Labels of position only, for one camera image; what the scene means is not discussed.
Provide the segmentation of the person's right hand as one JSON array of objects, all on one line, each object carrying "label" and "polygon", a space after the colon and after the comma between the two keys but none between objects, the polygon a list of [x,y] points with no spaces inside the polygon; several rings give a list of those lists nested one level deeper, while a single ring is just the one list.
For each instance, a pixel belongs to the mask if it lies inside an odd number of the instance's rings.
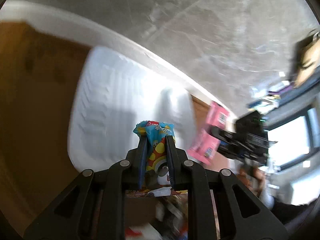
[{"label": "person's right hand", "polygon": [[263,171],[256,166],[241,165],[236,176],[258,198],[261,196],[266,185]]}]

